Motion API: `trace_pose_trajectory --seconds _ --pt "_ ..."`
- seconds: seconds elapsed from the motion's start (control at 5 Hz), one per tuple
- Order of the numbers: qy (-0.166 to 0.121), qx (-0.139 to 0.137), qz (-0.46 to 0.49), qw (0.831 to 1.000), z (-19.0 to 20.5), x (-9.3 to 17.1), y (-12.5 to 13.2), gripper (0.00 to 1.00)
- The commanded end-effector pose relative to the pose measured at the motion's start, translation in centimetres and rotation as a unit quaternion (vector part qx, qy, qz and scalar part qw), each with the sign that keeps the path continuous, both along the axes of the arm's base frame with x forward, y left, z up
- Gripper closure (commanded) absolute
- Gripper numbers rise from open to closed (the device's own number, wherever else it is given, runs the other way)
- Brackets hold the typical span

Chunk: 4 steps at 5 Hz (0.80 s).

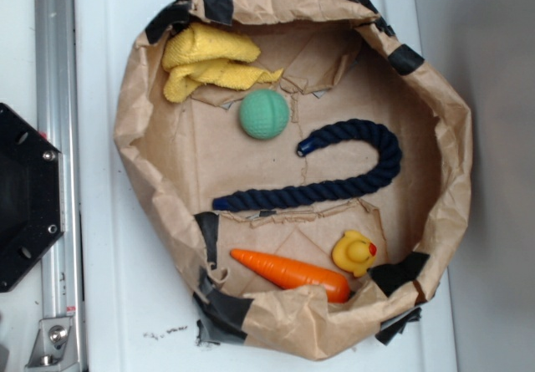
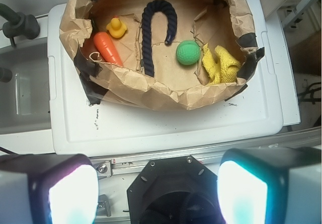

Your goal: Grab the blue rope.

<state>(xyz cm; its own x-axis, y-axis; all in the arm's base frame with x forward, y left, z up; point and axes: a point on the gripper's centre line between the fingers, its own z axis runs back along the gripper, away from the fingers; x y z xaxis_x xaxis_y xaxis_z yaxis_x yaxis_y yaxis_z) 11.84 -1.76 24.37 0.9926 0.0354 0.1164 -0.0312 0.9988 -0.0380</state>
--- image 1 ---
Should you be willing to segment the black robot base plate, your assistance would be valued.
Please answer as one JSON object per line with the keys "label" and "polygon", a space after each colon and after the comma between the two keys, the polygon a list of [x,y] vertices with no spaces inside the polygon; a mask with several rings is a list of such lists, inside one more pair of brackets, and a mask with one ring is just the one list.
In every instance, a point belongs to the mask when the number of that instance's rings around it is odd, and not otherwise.
{"label": "black robot base plate", "polygon": [[13,290],[63,234],[61,152],[1,104],[1,292]]}

